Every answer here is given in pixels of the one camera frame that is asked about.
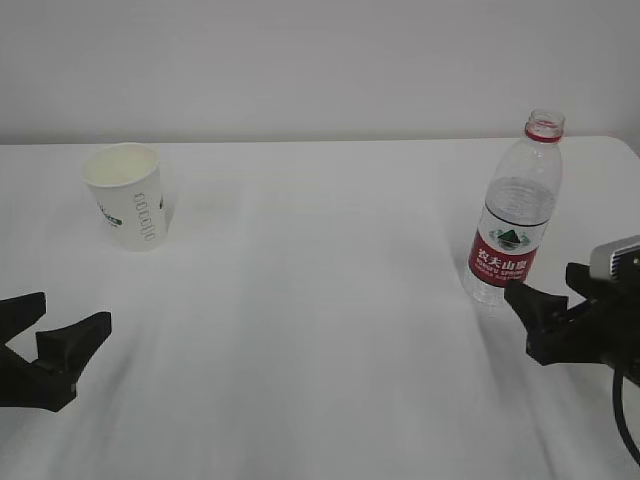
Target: white wall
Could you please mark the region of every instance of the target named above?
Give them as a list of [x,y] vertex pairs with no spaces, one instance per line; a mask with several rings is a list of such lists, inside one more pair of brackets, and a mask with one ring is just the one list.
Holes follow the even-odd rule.
[[0,142],[640,132],[638,0],[3,0]]

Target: cup rim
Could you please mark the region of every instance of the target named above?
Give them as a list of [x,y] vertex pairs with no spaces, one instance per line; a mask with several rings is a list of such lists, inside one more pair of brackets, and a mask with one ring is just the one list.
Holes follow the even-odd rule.
[[[143,175],[140,178],[136,178],[135,180],[131,180],[129,182],[124,182],[124,183],[114,183],[114,184],[110,184],[110,185],[102,185],[99,183],[95,183],[92,182],[91,180],[87,179],[87,175],[86,175],[86,169],[87,169],[87,165],[89,165],[90,162],[94,161],[98,156],[100,156],[102,153],[104,153],[106,150],[110,150],[112,148],[116,148],[116,147],[123,147],[123,146],[128,146],[128,145],[134,145],[136,147],[142,147],[148,151],[150,151],[151,153],[153,153],[153,157],[154,157],[154,165],[153,168],[151,168],[151,170],[149,170],[145,175]],[[105,145],[102,148],[100,148],[100,150],[98,150],[95,154],[93,154],[90,158],[88,158],[87,160],[85,160],[85,162],[82,165],[82,179],[84,180],[84,183],[91,186],[91,187],[96,187],[96,188],[120,188],[120,187],[128,187],[130,185],[134,185],[138,182],[141,182],[147,178],[149,178],[151,175],[153,175],[158,168],[160,167],[160,160],[158,160],[158,153],[151,148],[149,145],[146,145],[144,143],[139,143],[139,142],[121,142],[121,143],[114,143],[112,145]]]

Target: red label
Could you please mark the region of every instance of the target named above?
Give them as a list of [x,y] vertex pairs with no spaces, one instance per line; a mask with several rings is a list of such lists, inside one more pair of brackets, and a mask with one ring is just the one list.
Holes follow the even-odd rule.
[[504,288],[509,280],[524,281],[527,278],[537,251],[535,249],[522,255],[498,252],[483,240],[480,233],[476,233],[469,256],[469,267],[483,282]]

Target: black cable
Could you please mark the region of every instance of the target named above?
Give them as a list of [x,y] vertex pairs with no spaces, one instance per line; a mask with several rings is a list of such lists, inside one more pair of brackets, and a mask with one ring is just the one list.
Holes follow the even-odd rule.
[[616,419],[616,426],[624,442],[624,446],[627,447],[629,453],[640,466],[640,450],[636,446],[629,427],[627,427],[627,421],[624,418],[624,410],[622,408],[622,381],[624,380],[624,369],[620,366],[616,366],[613,371],[613,416]]

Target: green logo on label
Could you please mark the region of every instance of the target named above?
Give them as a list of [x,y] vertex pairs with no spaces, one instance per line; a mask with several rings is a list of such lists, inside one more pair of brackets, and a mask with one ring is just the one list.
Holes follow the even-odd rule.
[[489,232],[489,236],[493,241],[498,243],[503,250],[518,250],[525,248],[531,243],[529,237],[523,232],[518,235],[515,230],[494,230]]
[[109,213],[107,213],[107,211],[104,209],[104,207],[102,205],[98,204],[98,206],[100,207],[100,210],[102,211],[102,213],[105,216],[105,218],[109,221],[111,226],[119,227],[120,225],[122,225],[122,220],[120,220],[119,218],[115,218],[115,217],[112,217],[111,215],[109,215]]

